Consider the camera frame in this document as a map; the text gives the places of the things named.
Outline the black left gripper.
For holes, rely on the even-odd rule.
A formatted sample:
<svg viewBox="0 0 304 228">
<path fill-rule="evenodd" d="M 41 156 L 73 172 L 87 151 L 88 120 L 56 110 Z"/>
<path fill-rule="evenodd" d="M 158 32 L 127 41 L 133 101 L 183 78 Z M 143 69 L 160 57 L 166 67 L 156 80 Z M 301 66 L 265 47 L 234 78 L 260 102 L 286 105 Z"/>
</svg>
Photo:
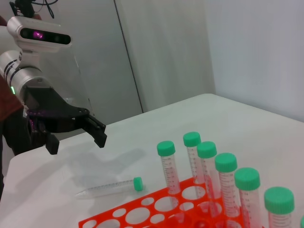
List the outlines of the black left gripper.
<svg viewBox="0 0 304 228">
<path fill-rule="evenodd" d="M 68 104 L 52 87 L 25 87 L 24 104 L 27 110 L 29 134 L 46 133 L 46 149 L 56 155 L 59 140 L 52 133 L 67 133 L 83 129 L 94 139 L 99 148 L 104 148 L 106 125 L 90 115 L 86 108 Z"/>
</svg>

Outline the orange test tube rack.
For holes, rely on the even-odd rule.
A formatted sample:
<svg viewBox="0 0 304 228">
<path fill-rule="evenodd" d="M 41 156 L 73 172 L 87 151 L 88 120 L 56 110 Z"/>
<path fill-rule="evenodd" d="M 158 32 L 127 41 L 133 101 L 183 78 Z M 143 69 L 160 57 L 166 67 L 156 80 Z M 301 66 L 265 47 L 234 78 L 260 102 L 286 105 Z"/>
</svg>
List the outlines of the orange test tube rack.
<svg viewBox="0 0 304 228">
<path fill-rule="evenodd" d="M 236 218 L 225 215 L 222 195 L 216 200 L 220 213 L 212 217 L 206 183 L 202 198 L 197 198 L 193 178 L 180 182 L 175 196 L 179 205 L 172 208 L 168 189 L 164 188 L 79 222 L 79 228 L 244 228 L 242 212 Z M 269 227 L 264 193 L 271 187 L 285 187 L 294 194 L 295 208 L 304 205 L 304 174 L 272 173 L 260 176 L 260 212 L 262 228 Z M 300 227 L 302 212 L 292 213 L 292 228 Z"/>
</svg>

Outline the clear acrylic panel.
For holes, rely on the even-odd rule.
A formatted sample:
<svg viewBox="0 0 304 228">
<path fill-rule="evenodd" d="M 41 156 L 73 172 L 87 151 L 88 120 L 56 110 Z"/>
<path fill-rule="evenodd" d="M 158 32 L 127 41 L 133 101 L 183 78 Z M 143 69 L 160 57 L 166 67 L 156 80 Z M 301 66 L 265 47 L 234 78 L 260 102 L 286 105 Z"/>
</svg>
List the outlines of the clear acrylic panel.
<svg viewBox="0 0 304 228">
<path fill-rule="evenodd" d="M 63 24 L 61 31 L 71 37 L 70 44 L 61 48 L 58 53 L 59 69 L 62 75 L 60 82 L 63 83 L 62 88 L 66 90 L 65 98 L 69 104 L 86 108 L 92 114 L 90 98 L 75 55 L 73 36 L 70 29 Z"/>
</svg>

